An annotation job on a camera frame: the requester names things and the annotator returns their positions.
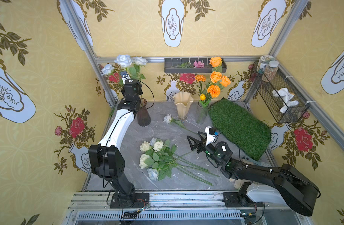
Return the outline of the white rose top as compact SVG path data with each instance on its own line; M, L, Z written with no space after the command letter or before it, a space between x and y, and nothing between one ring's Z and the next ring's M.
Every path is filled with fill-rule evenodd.
M164 117L164 123L165 123L165 124L171 124L171 123L172 123L172 124L175 124L175 125L181 127L181 128L184 129L184 130L187 130L187 131L189 131L189 132L191 132L191 133L194 133L193 131L187 129L186 126L185 126L181 121L175 119L175 118L172 117L170 114L167 114L167 115Z

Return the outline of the small orange marigold stem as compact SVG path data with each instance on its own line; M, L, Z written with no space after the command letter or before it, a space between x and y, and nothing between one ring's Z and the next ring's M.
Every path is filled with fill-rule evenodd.
M210 85L207 88L206 104L209 104L213 98L217 98L220 95L221 89L218 85Z

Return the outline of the orange marigold flower stem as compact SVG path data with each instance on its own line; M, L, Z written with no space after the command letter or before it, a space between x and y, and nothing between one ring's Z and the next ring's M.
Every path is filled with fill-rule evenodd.
M198 86L198 90L199 90L199 97L201 94L205 94L207 93L207 91L205 90L204 84L206 82L206 77L204 75L196 75L195 76L195 81L197 83Z

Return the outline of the orange rose stem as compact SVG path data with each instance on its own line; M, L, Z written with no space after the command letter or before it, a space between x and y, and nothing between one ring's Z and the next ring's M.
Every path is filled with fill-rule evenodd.
M218 87L220 88L221 91L230 84L231 84L231 80L226 76L222 76L221 80L218 81Z
M212 57L210 59L210 65L213 67L212 71L222 73L222 63L223 60L221 57Z
M217 83L222 79L222 74L218 71L213 71L210 75L210 80L212 83Z

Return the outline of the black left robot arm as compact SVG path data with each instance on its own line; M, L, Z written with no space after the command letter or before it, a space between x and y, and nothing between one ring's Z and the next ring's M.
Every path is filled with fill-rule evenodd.
M92 173L108 182L114 190L111 200L107 200L112 209L142 208L149 198L147 193L135 192L134 185L124 174L125 159L120 152L123 138L140 109L142 93L140 81L125 81L124 98L117 106L112 125L97 145L89 147Z

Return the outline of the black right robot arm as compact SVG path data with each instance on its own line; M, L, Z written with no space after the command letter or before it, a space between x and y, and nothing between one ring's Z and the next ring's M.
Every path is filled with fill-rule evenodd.
M284 204L303 216L312 216L321 193L296 168L289 164L264 167L245 163L232 157L227 142L213 144L217 134L198 132L198 135L199 139L187 136L191 150L204 152L226 178L244 181L236 197L240 205L271 202Z

